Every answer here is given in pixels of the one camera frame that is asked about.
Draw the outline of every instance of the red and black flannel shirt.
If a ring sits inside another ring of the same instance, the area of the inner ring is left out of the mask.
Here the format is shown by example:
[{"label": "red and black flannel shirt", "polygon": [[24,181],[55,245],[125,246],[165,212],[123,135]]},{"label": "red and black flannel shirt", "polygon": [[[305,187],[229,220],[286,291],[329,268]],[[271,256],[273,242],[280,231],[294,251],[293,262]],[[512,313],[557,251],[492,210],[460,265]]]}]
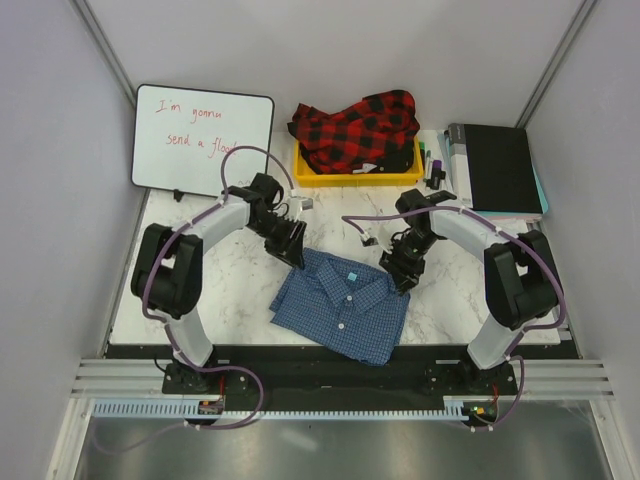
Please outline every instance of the red and black flannel shirt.
[{"label": "red and black flannel shirt", "polygon": [[372,173],[398,173],[413,164],[415,114],[411,94],[392,90],[333,115],[300,104],[288,128],[316,173],[352,173],[363,164],[375,165]]}]

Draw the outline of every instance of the blue plaid shirt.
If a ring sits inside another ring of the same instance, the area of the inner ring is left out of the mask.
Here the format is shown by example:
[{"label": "blue plaid shirt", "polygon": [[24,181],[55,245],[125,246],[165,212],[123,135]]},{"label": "blue plaid shirt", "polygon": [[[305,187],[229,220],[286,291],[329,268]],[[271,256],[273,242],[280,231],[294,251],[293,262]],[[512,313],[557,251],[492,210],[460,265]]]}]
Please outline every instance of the blue plaid shirt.
[{"label": "blue plaid shirt", "polygon": [[384,365],[400,341],[409,294],[368,265],[305,248],[270,309],[272,323],[349,358]]}]

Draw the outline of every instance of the clothing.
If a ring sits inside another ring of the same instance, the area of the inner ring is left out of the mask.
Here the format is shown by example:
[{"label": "clothing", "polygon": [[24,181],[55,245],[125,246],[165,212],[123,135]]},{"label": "clothing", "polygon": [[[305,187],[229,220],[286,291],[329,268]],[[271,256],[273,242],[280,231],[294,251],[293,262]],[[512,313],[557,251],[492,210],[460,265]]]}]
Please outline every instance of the clothing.
[{"label": "clothing", "polygon": [[409,294],[389,274],[305,248],[305,269],[293,269],[269,307],[272,323],[349,358],[384,365],[400,341]]},{"label": "clothing", "polygon": [[415,114],[411,94],[392,90],[332,115],[300,104],[288,129],[316,173],[400,173],[413,165]]}]

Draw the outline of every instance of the black notebook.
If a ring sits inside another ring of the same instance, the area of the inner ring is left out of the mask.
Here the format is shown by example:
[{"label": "black notebook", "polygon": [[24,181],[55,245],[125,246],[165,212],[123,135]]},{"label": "black notebook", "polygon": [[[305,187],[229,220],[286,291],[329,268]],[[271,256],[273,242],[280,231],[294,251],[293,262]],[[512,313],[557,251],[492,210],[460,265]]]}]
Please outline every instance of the black notebook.
[{"label": "black notebook", "polygon": [[476,211],[542,215],[539,185],[522,128],[452,124],[452,180]]}]

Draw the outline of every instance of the table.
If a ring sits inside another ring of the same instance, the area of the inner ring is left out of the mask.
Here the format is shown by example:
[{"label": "table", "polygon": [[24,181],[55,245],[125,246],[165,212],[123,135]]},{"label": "table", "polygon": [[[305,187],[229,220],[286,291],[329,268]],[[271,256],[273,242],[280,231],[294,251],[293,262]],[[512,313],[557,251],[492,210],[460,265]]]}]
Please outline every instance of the table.
[{"label": "table", "polygon": [[[437,132],[421,131],[420,139],[442,158]],[[274,133],[271,151],[291,169],[293,140],[286,133]],[[274,163],[269,173],[286,186]],[[416,185],[427,193],[424,184]],[[298,189],[313,198],[313,210],[303,213],[307,222],[305,246],[328,251],[351,260],[377,266],[378,247],[365,248],[357,231],[340,220],[341,215],[396,213],[394,204],[401,192],[413,187],[366,187]],[[141,301],[130,291],[131,275],[144,228],[151,223],[181,225],[184,219],[211,206],[211,198],[185,195],[180,203],[171,192],[151,191],[137,232],[134,256],[127,266],[125,288],[116,309],[111,344],[168,344],[161,325],[145,319]],[[406,228],[402,220],[389,222],[393,231]],[[526,231],[522,221],[501,221],[502,227]],[[214,344],[304,345],[314,344],[284,328],[270,324],[269,305],[282,285],[289,267],[268,255],[264,239],[243,229],[216,245],[204,259],[203,290],[198,304],[207,336]],[[481,263],[450,241],[438,241],[426,256],[427,268],[420,284],[411,290],[411,301],[401,344],[466,344],[477,335],[488,309],[484,301]],[[553,321],[552,314],[540,323]],[[523,343],[556,344],[556,330],[534,331]]]}]

